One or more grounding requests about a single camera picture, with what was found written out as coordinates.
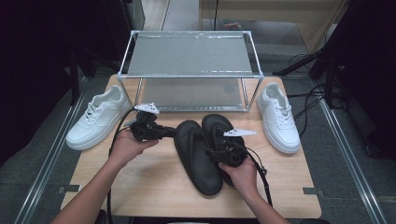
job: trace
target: forearm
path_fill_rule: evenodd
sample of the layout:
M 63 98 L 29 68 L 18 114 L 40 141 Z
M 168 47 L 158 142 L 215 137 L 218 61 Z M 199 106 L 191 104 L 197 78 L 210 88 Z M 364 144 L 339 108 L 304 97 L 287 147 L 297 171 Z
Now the forearm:
M 52 223 L 93 223 L 121 167 L 107 161 Z
M 247 206 L 251 209 L 261 224 L 289 223 L 262 198 L 259 192 L 243 194 L 243 197 L 247 203 Z

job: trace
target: metal frame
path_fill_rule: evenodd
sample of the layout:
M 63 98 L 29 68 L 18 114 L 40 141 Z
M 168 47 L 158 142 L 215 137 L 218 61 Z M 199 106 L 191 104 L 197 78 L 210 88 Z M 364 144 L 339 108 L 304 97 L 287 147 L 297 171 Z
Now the metal frame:
M 349 145 L 347 138 L 344 135 L 343 130 L 341 129 L 341 125 L 339 124 L 337 117 L 335 116 L 334 112 L 330 110 L 324 100 L 320 101 L 320 106 L 327 121 L 329 122 L 332 133 L 334 134 L 335 140 L 337 141 L 341 154 L 343 155 L 346 162 L 346 166 L 352 176 L 352 179 L 355 182 L 355 185 L 358 189 L 359 194 L 361 195 L 361 199 L 366 207 L 366 210 L 371 220 L 373 221 L 373 223 L 378 224 L 388 223 L 384 213 L 382 212 L 382 208 L 379 205 L 378 200 L 375 197 L 375 194 L 371 189 L 370 184 L 352 151 L 351 146 Z
M 87 86 L 88 80 L 84 77 L 81 80 L 80 85 L 81 95 L 77 98 L 75 105 L 69 108 L 69 111 L 64 118 L 64 122 L 62 123 L 62 126 L 59 129 L 59 132 L 57 133 L 51 148 L 49 149 L 49 154 L 44 160 L 43 165 L 41 166 L 41 169 L 37 177 L 35 178 L 35 182 L 33 183 L 32 187 L 30 187 L 27 193 L 27 196 L 25 198 L 25 201 L 23 202 L 23 206 L 20 212 L 18 213 L 15 223 L 30 222 L 33 213 L 35 212 L 35 208 L 37 207 L 38 201 L 40 200 L 41 195 L 44 192 L 44 188 L 47 186 L 47 183 L 50 179 L 50 174 L 52 173 L 56 161 L 61 154 L 66 134 L 73 126 L 74 120 L 77 117 L 77 113 L 81 108 L 82 100 L 84 99 Z
M 125 65 L 125 62 L 126 62 L 126 59 L 127 59 L 127 56 L 128 56 L 128 52 L 130 51 L 130 47 L 132 45 L 132 41 L 135 42 L 137 40 L 138 35 L 140 33 L 143 34 L 143 33 L 150 33 L 150 32 L 151 31 L 131 31 L 131 36 L 130 36 L 130 39 L 129 39 L 129 42 L 128 42 L 127 49 L 125 50 L 125 54 L 124 54 L 124 58 L 122 60 L 121 68 L 123 68 L 124 65 Z M 220 31 L 220 32 L 212 32 L 211 31 L 211 33 L 226 34 L 226 32 L 224 32 L 224 31 Z M 133 77 L 130 77 L 130 76 L 126 75 L 126 74 L 123 74 L 122 73 L 122 69 L 121 69 L 117 73 L 118 81 L 119 81 L 119 83 L 121 84 L 121 86 L 125 90 L 125 87 L 124 87 L 124 85 L 122 83 L 122 81 L 125 78 L 140 78 L 138 86 L 137 86 L 137 92 L 136 92 L 136 97 L 134 99 L 134 103 L 131 102 L 133 105 L 137 105 L 138 102 L 139 102 L 139 99 L 140 99 L 140 92 L 141 92 L 141 89 L 142 89 L 143 79 L 144 78 L 164 78 L 164 77 L 166 77 L 166 78 L 240 78 L 240 82 L 241 82 L 241 89 L 240 90 L 242 90 L 243 99 L 245 101 L 245 105 L 244 105 L 243 108 L 230 109 L 230 106 L 208 106 L 208 107 L 206 107 L 206 106 L 197 106 L 195 108 L 189 107 L 188 109 L 179 108 L 176 111 L 177 112 L 182 112 L 182 111 L 183 112 L 186 112 L 186 111 L 223 111 L 223 112 L 240 111 L 240 112 L 248 112 L 250 110 L 252 104 L 253 104 L 253 101 L 254 101 L 256 95 L 257 95 L 259 87 L 262 84 L 262 80 L 264 78 L 264 74 L 263 74 L 262 69 L 260 67 L 260 61 L 259 61 L 259 58 L 257 56 L 257 51 L 256 51 L 256 48 L 254 46 L 254 42 L 253 42 L 253 38 L 251 36 L 251 32 L 250 31 L 243 31 L 242 34 L 243 34 L 243 37 L 246 40 L 245 41 L 246 44 L 250 44 L 251 45 L 252 50 L 254 52 L 255 62 L 257 64 L 257 67 L 255 67 L 255 69 L 257 69 L 258 72 L 252 73 L 251 75 L 240 75 L 240 76 L 232 75 L 232 76 L 230 76 L 230 74 L 225 74 L 225 73 L 224 74 L 219 73 L 219 74 L 215 74 L 215 75 L 213 75 L 213 74 L 199 74 L 199 76 L 198 75 L 150 74 L 149 77 L 148 77 L 146 74 L 144 74 L 144 75 L 138 75 L 137 74 L 137 75 L 134 75 Z M 244 78 L 255 78 L 255 79 L 258 79 L 257 86 L 256 86 L 256 88 L 255 88 L 255 90 L 253 92 L 253 95 L 250 98 L 250 100 L 248 99 L 247 86 L 245 84 Z M 167 111 L 175 112 L 175 110 L 162 110 L 162 111 L 163 112 L 167 112 Z

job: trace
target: finger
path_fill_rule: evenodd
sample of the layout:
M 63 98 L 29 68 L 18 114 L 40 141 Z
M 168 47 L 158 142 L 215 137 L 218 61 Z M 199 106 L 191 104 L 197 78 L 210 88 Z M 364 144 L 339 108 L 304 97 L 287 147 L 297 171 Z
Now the finger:
M 242 161 L 242 164 L 253 164 L 253 165 L 254 165 L 254 162 L 253 162 L 253 160 L 252 160 L 250 157 L 246 157 L 246 158 Z
M 141 145 L 145 148 L 147 147 L 154 147 L 155 145 L 157 145 L 160 141 L 157 140 L 148 140 L 148 141 L 144 141 L 141 143 Z
M 232 169 L 231 166 L 229 166 L 229 165 L 227 165 L 226 163 L 223 163 L 223 162 L 219 162 L 219 167 L 220 167 L 223 171 L 225 171 L 227 174 L 228 174 L 228 172 L 230 172 L 231 169 Z
M 134 139 L 134 135 L 132 134 L 131 129 L 129 129 L 129 128 L 121 130 L 117 134 L 117 137 L 118 138 L 128 137 L 128 138 L 133 138 Z

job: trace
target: cord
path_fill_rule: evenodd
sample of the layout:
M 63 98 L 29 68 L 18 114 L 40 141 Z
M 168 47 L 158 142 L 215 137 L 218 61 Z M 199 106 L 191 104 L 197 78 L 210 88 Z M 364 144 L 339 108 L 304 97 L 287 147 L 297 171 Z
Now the cord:
M 251 148 L 245 147 L 245 146 L 241 146 L 235 142 L 233 142 L 233 144 L 237 145 L 239 148 L 242 148 L 243 150 L 245 150 L 245 152 L 247 153 L 247 155 L 253 160 L 254 166 L 256 167 L 256 170 L 259 172 L 260 177 L 262 178 L 262 183 L 264 184 L 264 190 L 265 190 L 265 195 L 267 197 L 267 201 L 268 203 L 273 207 L 273 203 L 272 203 L 272 199 L 271 199 L 271 192 L 270 192 L 270 186 L 268 184 L 267 179 L 265 178 L 265 175 L 267 173 L 267 170 L 264 168 L 264 166 L 262 165 L 262 160 L 260 159 L 259 155 L 257 155 L 257 153 L 255 151 L 253 151 Z M 260 165 L 256 162 L 256 160 L 253 158 L 253 156 L 248 152 L 248 150 L 252 151 L 257 158 L 259 158 L 260 161 Z
M 293 98 L 293 97 L 301 97 L 301 96 L 305 96 L 305 100 L 304 100 L 304 109 L 302 111 L 300 111 L 299 113 L 297 113 L 296 115 L 294 115 L 294 120 L 296 120 L 297 118 L 299 118 L 300 116 L 304 115 L 304 127 L 301 130 L 301 132 L 299 133 L 300 138 L 303 136 L 303 134 L 306 131 L 306 127 L 308 125 L 308 109 L 311 109 L 313 107 L 315 107 L 322 99 L 324 99 L 325 95 L 324 95 L 324 91 L 315 91 L 317 88 L 320 87 L 324 87 L 325 84 L 320 84 L 315 86 L 309 93 L 305 93 L 305 94 L 295 94 L 295 95 L 288 95 L 288 98 Z M 317 96 L 318 98 L 316 100 L 314 100 L 311 103 L 308 103 L 308 98 L 310 96 Z M 340 98 L 341 95 L 340 93 L 332 93 L 332 98 Z M 342 109 L 343 107 L 339 106 L 336 107 L 334 106 L 335 109 Z
M 305 59 L 306 57 L 308 57 L 308 54 L 296 54 L 296 55 L 292 56 L 292 57 L 289 59 L 289 66 L 291 66 L 291 61 L 292 61 L 294 58 L 296 58 L 296 57 L 301 57 L 301 56 L 303 56 L 303 58 L 301 59 L 301 60 L 303 60 L 303 59 Z M 306 64 L 304 64 L 304 67 L 307 68 L 307 69 L 311 69 L 310 67 L 306 66 Z M 305 73 L 305 72 L 302 72 L 302 71 L 298 71 L 297 69 L 295 70 L 295 72 L 296 72 L 296 73 Z
M 213 1 L 207 1 L 207 8 L 209 9 L 209 25 L 210 28 L 213 30 L 213 24 L 212 24 L 212 3 Z
M 216 10 L 215 10 L 215 21 L 213 24 L 213 30 L 216 31 L 216 20 L 218 19 L 218 7 L 219 7 L 219 0 L 216 0 Z
M 117 140 L 117 135 L 119 135 L 119 133 L 120 133 L 122 130 L 127 129 L 127 128 L 122 128 L 122 129 L 121 129 L 121 125 L 122 125 L 122 123 L 125 121 L 126 117 L 128 117 L 128 115 L 129 115 L 132 111 L 134 111 L 134 110 L 133 110 L 133 109 L 128 110 L 128 111 L 126 112 L 126 114 L 122 117 L 122 119 L 120 120 L 119 126 L 117 127 L 117 130 L 116 130 L 116 132 L 114 133 L 113 141 L 111 142 L 111 147 L 110 147 L 110 149 L 108 150 L 108 157 L 110 157 L 110 154 L 111 154 L 111 152 L 113 151 L 113 146 L 114 146 L 114 143 L 115 143 L 116 140 Z M 113 216 L 111 215 L 111 188 L 110 188 L 110 190 L 109 190 L 108 193 L 107 193 L 107 219 L 108 219 L 108 223 L 109 223 L 109 224 L 113 224 Z

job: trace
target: black device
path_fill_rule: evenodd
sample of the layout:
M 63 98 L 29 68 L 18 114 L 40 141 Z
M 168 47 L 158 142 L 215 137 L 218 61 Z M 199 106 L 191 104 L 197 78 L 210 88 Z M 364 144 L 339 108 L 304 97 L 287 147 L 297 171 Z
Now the black device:
M 240 146 L 232 141 L 224 141 L 223 150 L 206 148 L 205 154 L 212 157 L 213 161 L 224 162 L 232 167 L 238 167 L 248 156 L 245 146 Z
M 177 133 L 175 128 L 158 125 L 155 122 L 156 119 L 157 116 L 155 114 L 139 110 L 135 120 L 129 126 L 134 138 L 138 141 L 143 141 L 175 137 Z

